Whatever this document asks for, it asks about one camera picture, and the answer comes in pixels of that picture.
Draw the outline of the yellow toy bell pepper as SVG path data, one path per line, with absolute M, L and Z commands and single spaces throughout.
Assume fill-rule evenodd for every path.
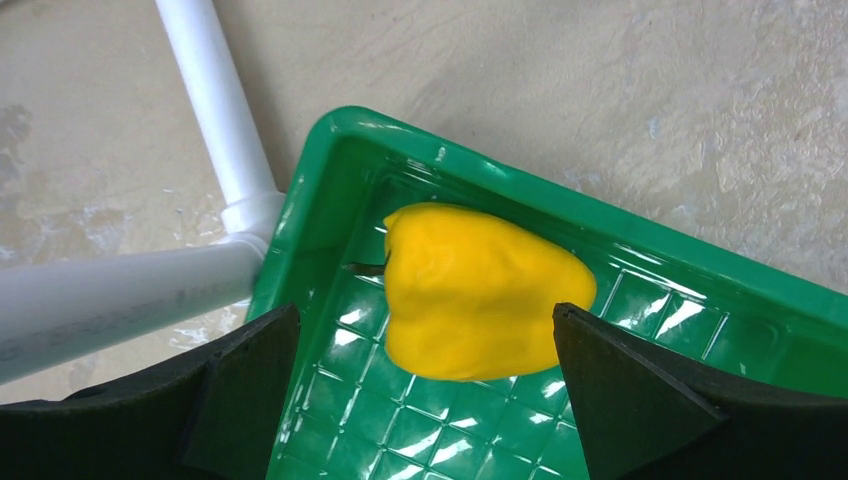
M 385 258 L 347 270 L 380 276 L 385 349 L 427 379 L 489 381 L 557 365 L 553 310 L 584 310 L 594 274 L 574 254 L 513 223 L 442 203 L 402 207 L 383 224 Z

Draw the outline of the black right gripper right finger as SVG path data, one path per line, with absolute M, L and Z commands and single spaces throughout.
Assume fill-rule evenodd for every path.
M 593 479 L 843 479 L 847 402 L 733 375 L 570 303 L 553 337 Z

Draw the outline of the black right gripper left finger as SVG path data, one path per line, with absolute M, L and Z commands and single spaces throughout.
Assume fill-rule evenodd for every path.
M 262 479 L 300 334 L 292 305 L 62 400 L 1 408 L 5 479 Z

